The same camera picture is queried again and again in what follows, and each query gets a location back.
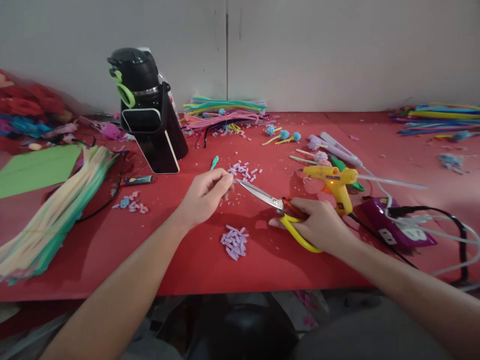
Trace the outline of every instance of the scissor blade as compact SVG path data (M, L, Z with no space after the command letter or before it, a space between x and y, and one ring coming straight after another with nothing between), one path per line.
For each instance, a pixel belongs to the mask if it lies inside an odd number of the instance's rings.
M284 210L284 202L282 200L278 200L269 194L267 194L265 191L259 189L256 186L253 186L252 184L243 181L243 180L236 180L237 183L242 185L245 189L247 189L250 193L255 195L257 198L262 200L263 202L267 203L271 207L274 207L277 210L280 210L281 212Z

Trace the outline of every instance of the left hand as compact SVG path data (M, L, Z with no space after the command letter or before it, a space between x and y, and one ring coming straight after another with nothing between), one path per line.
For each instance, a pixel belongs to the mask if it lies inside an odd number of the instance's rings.
M191 228L212 216L220 200L234 191L234 177L222 168L195 176L183 201L173 213L182 224Z

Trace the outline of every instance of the purple power strip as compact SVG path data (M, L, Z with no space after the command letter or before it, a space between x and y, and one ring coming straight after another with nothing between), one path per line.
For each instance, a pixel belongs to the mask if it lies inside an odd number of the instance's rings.
M398 225L389 220L385 216L387 200L386 197L373 197L362 203L360 208L388 244L409 250L437 244L437 241L430 234L416 228ZM397 208L399 206L398 202L393 199L391 207Z

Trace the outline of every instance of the yellow scissors handle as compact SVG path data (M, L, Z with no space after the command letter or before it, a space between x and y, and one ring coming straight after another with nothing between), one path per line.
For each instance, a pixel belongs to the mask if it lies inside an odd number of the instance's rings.
M309 242L307 242L297 230L292 226L291 223L301 223L302 220L297 219L296 217L289 216L285 214L283 217L280 218L280 222L283 224L283 226L286 227L286 229L290 232L290 234L294 237L296 241L300 245L302 245L305 249L312 253L322 253L322 250L317 249L315 246L311 245Z

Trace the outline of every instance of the scissors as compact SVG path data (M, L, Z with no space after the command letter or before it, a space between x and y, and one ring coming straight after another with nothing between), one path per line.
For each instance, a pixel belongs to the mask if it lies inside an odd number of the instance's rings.
M251 194L255 195L257 198L262 200L263 202L267 203L268 205L274 207L276 211L280 214L280 222L286 229L290 232L290 234L294 237L294 239L302 245L305 249L312 253L321 253L322 250L317 249L315 246L311 245L308 241L306 241L299 232L292 226L292 223L301 223L302 221L307 219L307 215L301 212L297 207L293 206L290 203L290 197L282 197L281 199L274 198L267 194L265 191L260 190L258 187L253 186L249 182L243 180L236 180L237 183L242 185L245 189L247 189ZM288 208L292 211L297 217L292 217L285 213L285 208Z

